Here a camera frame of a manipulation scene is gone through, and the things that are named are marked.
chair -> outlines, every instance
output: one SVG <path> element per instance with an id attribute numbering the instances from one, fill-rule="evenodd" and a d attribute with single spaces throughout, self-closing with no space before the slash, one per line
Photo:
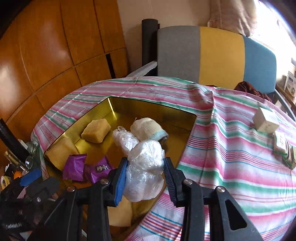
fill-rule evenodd
<path id="1" fill-rule="evenodd" d="M 256 90 L 268 94 L 274 102 L 279 100 L 287 114 L 296 120 L 288 104 L 275 90 L 276 57 L 263 45 L 216 28 L 171 26 L 156 31 L 157 61 L 150 59 L 151 62 L 128 77 L 151 75 L 149 72 L 154 70 L 154 76 L 175 77 L 227 89 L 247 81 Z"/>

purple wrapper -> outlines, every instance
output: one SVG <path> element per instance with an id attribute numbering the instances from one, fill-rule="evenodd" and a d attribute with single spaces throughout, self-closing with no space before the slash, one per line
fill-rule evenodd
<path id="1" fill-rule="evenodd" d="M 70 155 L 63 169 L 63 179 L 83 181 L 83 168 L 86 154 Z"/>
<path id="2" fill-rule="evenodd" d="M 92 184 L 100 181 L 103 178 L 107 178 L 110 170 L 114 169 L 108 161 L 108 158 L 104 156 L 96 165 L 89 164 L 84 165 L 84 177 Z"/>

gray armrest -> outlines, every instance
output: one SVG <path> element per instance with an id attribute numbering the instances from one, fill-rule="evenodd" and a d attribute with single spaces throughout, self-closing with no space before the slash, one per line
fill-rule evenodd
<path id="1" fill-rule="evenodd" d="M 280 93 L 277 90 L 274 90 L 274 95 L 277 97 L 277 99 L 282 104 L 282 106 L 285 107 L 285 110 L 286 110 L 288 116 L 291 117 L 293 121 L 296 121 L 296 117 L 295 117 L 294 113 L 292 112 L 291 108 L 288 106 L 287 102 L 280 95 Z"/>
<path id="2" fill-rule="evenodd" d="M 141 68 L 135 70 L 134 72 L 130 73 L 127 77 L 142 77 L 147 74 L 150 70 L 156 68 L 157 62 L 151 61 L 150 63 L 142 66 Z"/>

black tube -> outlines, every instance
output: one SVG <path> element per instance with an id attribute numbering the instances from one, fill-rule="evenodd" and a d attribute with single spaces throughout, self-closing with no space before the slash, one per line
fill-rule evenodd
<path id="1" fill-rule="evenodd" d="M 12 134 L 2 118 L 0 119 L 0 139 L 21 162 L 26 162 L 26 158 L 30 155 L 29 152 Z"/>
<path id="2" fill-rule="evenodd" d="M 157 59 L 157 30 L 156 19 L 142 20 L 142 66 Z"/>

blue gripper pad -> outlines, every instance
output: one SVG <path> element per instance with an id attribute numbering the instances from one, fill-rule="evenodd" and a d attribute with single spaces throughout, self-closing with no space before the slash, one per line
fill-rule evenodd
<path id="1" fill-rule="evenodd" d="M 116 184 L 115 199 L 114 199 L 114 203 L 116 206 L 119 204 L 119 202 L 122 199 L 124 187 L 126 185 L 126 168 L 127 168 L 127 166 L 128 166 L 128 162 L 125 161 L 122 166 L 118 182 Z"/>
<path id="2" fill-rule="evenodd" d="M 42 175 L 42 172 L 40 169 L 34 169 L 31 172 L 29 172 L 27 175 L 21 178 L 20 185 L 22 187 L 29 186 L 32 182 L 34 182 L 39 177 L 41 177 L 41 175 Z"/>

